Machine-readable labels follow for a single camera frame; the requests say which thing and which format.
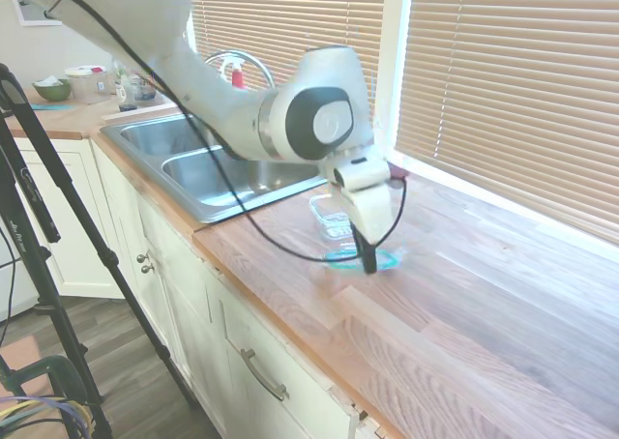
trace sink basin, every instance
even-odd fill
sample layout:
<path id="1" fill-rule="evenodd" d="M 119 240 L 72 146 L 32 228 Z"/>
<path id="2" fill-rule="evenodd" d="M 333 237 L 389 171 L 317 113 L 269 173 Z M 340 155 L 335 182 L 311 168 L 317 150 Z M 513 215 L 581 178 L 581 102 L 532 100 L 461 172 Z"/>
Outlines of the sink basin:
<path id="1" fill-rule="evenodd" d="M 198 221 L 212 223 L 242 212 L 182 115 L 105 127 L 102 133 Z M 325 182 L 314 165 L 236 161 L 214 138 L 207 141 L 248 210 Z"/>
<path id="2" fill-rule="evenodd" d="M 129 125 L 120 131 L 120 135 L 149 156 L 175 156 L 204 147 L 184 118 L 164 118 Z M 207 139 L 207 142 L 211 146 L 216 144 L 212 139 Z"/>
<path id="3" fill-rule="evenodd" d="M 235 161 L 221 147 L 213 149 L 213 153 L 244 202 L 318 175 L 318 169 L 313 165 Z M 163 164 L 162 169 L 202 204 L 217 207 L 236 205 L 236 199 L 228 190 L 207 150 L 170 159 Z M 204 173 L 210 173 L 211 176 L 205 178 Z"/>

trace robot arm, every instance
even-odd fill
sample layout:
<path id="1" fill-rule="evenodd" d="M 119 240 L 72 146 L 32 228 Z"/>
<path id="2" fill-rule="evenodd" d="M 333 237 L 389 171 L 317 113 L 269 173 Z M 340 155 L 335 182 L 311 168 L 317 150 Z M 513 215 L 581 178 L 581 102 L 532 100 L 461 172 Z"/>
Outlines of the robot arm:
<path id="1" fill-rule="evenodd" d="M 52 6 L 58 0 L 37 0 Z M 183 39 L 191 0 L 84 0 L 209 123 L 232 152 L 260 161 L 318 164 L 342 209 L 369 245 L 392 225 L 387 162 L 372 145 L 368 90 L 354 50 L 330 46 L 305 54 L 291 80 L 260 92 L 234 88 Z M 53 16 L 127 64 L 118 43 L 75 3 Z"/>

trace tripod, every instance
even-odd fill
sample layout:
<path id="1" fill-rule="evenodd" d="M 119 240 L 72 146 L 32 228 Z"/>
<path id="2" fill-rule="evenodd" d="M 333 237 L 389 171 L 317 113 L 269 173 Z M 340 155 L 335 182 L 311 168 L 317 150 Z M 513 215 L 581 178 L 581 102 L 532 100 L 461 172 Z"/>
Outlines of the tripod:
<path id="1" fill-rule="evenodd" d="M 69 172 L 58 157 L 39 119 L 30 107 L 30 103 L 23 90 L 17 83 L 14 75 L 3 64 L 0 64 L 0 95 L 8 103 L 9 109 L 15 114 L 54 184 L 65 195 L 75 216 L 95 247 L 99 258 L 114 278 L 123 296 L 125 296 L 144 333 L 146 333 L 146 336 L 155 347 L 155 351 L 167 367 L 186 401 L 190 406 L 195 406 L 197 401 L 172 362 L 169 350 L 162 344 L 157 333 L 155 333 L 118 268 L 118 257 L 113 250 L 107 247 L 101 233 L 77 194 Z M 45 265 L 45 261 L 50 256 L 50 253 L 39 245 L 35 231 L 17 193 L 15 179 L 19 183 L 47 240 L 52 243 L 57 242 L 60 240 L 60 235 L 44 205 L 23 157 L 19 153 L 4 118 L 0 118 L 0 145 L 4 153 L 4 157 L 0 157 L 0 193 L 2 193 L 2 197 L 0 197 L 0 217 L 6 223 L 15 243 L 18 245 L 26 270 L 39 292 L 40 303 L 36 306 L 37 311 L 47 314 L 51 318 L 67 358 L 74 364 L 86 387 L 89 406 L 96 422 L 93 438 L 111 438 L 111 428 L 101 408 L 103 398 L 99 394 L 93 375 L 84 359 L 87 349 L 78 342 L 69 316 L 62 306 L 53 278 Z"/>

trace window blind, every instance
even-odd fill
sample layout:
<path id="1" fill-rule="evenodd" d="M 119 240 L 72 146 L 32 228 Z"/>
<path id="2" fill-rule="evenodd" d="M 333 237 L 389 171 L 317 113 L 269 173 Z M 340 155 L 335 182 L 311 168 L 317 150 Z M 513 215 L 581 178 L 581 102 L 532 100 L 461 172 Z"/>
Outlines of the window blind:
<path id="1" fill-rule="evenodd" d="M 397 148 L 619 243 L 619 0 L 412 0 Z"/>
<path id="2" fill-rule="evenodd" d="M 204 58 L 241 49 L 283 83 L 310 48 L 345 44 L 359 55 L 373 95 L 383 0 L 192 0 L 193 27 Z M 258 69 L 244 67 L 246 83 L 264 87 Z"/>

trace wooden countertop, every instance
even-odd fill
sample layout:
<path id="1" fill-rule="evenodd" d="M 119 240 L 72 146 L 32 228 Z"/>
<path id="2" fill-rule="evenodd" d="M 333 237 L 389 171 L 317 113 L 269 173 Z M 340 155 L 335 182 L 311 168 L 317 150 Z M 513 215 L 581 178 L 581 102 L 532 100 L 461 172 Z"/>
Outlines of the wooden countertop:
<path id="1" fill-rule="evenodd" d="M 26 90 L 30 103 L 71 105 L 65 110 L 37 110 L 36 114 L 50 139 L 79 140 L 89 137 L 90 133 L 97 132 L 102 126 L 102 116 L 118 112 L 118 102 L 114 96 L 110 100 L 86 105 L 70 99 L 63 102 L 47 102 L 34 90 Z M 17 119 L 7 118 L 7 125 L 14 137 L 26 137 L 25 132 Z"/>
<path id="2" fill-rule="evenodd" d="M 195 245 L 390 437 L 619 438 L 619 264 L 534 221 L 422 178 L 366 277 L 295 259 L 247 219 Z M 275 239 L 330 248 L 321 190 L 253 215 Z"/>
<path id="3" fill-rule="evenodd" d="M 26 89 L 25 93 L 30 103 L 71 106 L 64 110 L 35 111 L 49 139 L 80 140 L 99 133 L 101 127 L 106 125 L 148 120 L 178 113 L 178 108 L 159 94 L 155 99 L 144 102 L 144 106 L 138 110 L 121 113 L 115 96 L 104 102 L 85 104 L 75 99 L 48 102 L 34 89 Z M 7 118 L 6 122 L 14 137 L 26 137 L 26 133 L 14 116 Z"/>

